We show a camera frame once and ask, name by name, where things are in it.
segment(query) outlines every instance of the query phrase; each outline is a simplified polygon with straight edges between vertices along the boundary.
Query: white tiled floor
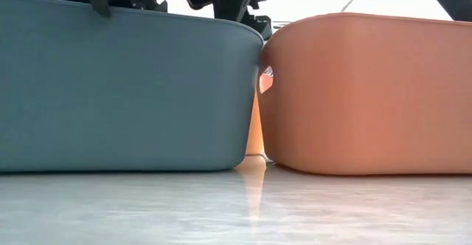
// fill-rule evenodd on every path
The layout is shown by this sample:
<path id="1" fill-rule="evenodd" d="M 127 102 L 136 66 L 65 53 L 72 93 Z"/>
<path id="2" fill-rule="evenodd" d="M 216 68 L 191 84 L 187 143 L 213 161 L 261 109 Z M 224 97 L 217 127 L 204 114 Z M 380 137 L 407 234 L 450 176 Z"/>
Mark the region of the white tiled floor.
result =
<path id="1" fill-rule="evenodd" d="M 0 176 L 0 244 L 472 244 L 472 177 L 340 178 L 261 156 L 188 174 Z"/>

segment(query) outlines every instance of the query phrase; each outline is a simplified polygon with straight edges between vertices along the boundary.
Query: floor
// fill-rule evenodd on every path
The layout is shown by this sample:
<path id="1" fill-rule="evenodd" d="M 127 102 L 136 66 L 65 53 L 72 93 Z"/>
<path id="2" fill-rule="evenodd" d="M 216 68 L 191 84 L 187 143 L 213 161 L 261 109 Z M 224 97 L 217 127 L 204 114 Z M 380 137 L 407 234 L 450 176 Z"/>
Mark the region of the floor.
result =
<path id="1" fill-rule="evenodd" d="M 0 176 L 13 244 L 472 244 L 472 177 L 339 178 L 261 156 L 188 174 Z"/>

